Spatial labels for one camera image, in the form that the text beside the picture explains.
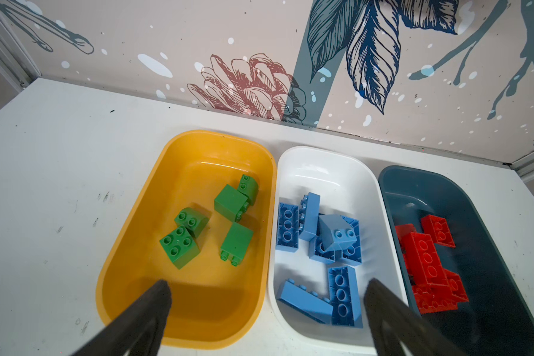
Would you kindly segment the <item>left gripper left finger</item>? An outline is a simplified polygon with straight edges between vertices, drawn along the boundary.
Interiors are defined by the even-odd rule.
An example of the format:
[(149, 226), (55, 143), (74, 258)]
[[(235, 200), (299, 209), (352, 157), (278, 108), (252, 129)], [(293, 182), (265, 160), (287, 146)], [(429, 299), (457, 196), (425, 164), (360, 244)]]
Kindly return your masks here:
[(158, 280), (75, 355), (156, 355), (172, 305), (169, 285)]

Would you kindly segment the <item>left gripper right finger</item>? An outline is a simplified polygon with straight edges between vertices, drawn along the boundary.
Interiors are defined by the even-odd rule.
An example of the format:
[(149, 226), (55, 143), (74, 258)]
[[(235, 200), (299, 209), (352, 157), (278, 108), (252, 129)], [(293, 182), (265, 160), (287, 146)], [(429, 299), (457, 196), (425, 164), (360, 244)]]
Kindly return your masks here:
[(465, 354), (378, 279), (368, 283), (363, 302), (378, 355)]

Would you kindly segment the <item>light blue lego brick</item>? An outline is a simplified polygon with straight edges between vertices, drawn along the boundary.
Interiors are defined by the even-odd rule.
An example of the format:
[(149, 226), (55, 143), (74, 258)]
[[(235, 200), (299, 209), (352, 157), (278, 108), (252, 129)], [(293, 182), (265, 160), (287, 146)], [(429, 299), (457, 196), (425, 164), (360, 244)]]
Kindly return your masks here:
[(320, 196), (309, 192), (299, 206), (299, 235), (301, 240), (311, 241), (317, 235)]
[(330, 299), (308, 291), (307, 287), (297, 285), (292, 279), (287, 279), (280, 285), (277, 300), (317, 323), (332, 323), (334, 307)]

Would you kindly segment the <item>red lego brick bottom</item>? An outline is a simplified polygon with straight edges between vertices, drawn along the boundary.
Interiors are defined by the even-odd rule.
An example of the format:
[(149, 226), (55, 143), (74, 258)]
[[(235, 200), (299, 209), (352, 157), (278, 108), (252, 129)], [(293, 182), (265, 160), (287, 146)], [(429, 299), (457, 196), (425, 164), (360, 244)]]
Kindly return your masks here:
[(421, 219), (421, 227), (424, 234), (431, 236), (433, 243), (450, 248), (456, 247), (448, 223), (444, 218), (427, 215)]

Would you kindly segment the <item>small light blue lego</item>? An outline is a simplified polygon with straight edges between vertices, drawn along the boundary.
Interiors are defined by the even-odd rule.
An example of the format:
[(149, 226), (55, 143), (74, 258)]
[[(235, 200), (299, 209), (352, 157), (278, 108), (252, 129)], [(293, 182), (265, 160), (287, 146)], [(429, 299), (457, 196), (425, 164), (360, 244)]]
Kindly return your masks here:
[(318, 217), (319, 237), (328, 252), (344, 250), (355, 241), (355, 233), (340, 215), (327, 214)]

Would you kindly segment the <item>dark teal plastic bin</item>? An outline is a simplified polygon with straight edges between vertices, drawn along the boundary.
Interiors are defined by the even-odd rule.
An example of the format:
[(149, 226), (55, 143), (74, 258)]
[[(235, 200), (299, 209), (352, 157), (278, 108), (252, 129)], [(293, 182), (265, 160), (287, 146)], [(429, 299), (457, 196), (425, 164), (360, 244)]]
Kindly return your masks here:
[(392, 228), (432, 214), (447, 220), (454, 249), (437, 247), (442, 266), (460, 275), (468, 302), (424, 315), (469, 355), (534, 355), (534, 318), (513, 276), (464, 190), (447, 177), (389, 166), (378, 178)]

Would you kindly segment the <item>green lego brick top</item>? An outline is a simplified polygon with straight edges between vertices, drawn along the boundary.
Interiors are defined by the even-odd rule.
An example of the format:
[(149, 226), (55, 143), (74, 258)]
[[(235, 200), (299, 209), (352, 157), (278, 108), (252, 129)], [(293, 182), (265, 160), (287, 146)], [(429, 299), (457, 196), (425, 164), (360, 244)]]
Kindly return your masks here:
[(186, 207), (174, 218), (177, 225), (184, 226), (191, 236), (198, 238), (209, 222), (209, 218), (199, 211)]

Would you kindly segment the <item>yellow plastic bin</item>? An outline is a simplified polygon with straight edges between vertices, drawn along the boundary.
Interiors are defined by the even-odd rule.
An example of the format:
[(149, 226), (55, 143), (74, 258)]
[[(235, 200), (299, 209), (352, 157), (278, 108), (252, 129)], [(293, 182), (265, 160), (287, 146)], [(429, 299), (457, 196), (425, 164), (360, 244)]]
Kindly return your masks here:
[[(252, 230), (238, 266), (220, 257), (231, 223), (214, 208), (226, 185), (243, 175), (259, 185), (242, 216)], [(103, 323), (111, 323), (158, 280), (169, 284), (172, 306), (163, 344), (222, 349), (251, 329), (263, 306), (271, 251), (277, 165), (262, 145), (212, 131), (187, 131), (163, 148), (120, 231), (96, 287)], [(209, 219), (196, 239), (199, 253), (177, 268), (161, 246), (176, 216), (192, 208)]]

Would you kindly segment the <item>white plastic bin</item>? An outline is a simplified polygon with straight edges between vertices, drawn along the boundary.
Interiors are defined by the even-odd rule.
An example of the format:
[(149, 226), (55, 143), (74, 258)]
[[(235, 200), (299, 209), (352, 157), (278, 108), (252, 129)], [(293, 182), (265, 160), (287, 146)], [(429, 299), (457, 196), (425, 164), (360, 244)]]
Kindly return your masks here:
[(279, 159), (269, 299), (307, 344), (376, 353), (363, 296), (371, 280), (405, 298), (376, 176), (355, 158), (290, 148)]

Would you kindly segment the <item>small green lego brick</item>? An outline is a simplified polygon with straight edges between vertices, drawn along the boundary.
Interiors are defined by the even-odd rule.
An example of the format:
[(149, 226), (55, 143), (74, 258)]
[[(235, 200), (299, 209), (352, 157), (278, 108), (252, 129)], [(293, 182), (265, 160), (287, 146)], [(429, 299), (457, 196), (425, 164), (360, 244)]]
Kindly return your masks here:
[(253, 177), (247, 174), (243, 174), (238, 184), (237, 191), (245, 195), (249, 202), (249, 205), (253, 206), (258, 196), (258, 182)]

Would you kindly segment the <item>red square lego brick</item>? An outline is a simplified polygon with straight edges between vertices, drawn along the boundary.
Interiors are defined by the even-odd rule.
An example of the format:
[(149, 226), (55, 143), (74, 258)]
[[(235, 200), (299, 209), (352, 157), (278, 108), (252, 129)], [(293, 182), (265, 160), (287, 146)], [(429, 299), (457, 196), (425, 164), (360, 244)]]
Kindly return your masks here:
[(413, 224), (404, 224), (404, 225), (396, 225), (395, 232), (397, 234), (398, 240), (401, 242), (402, 238), (412, 232), (416, 232), (416, 228)]

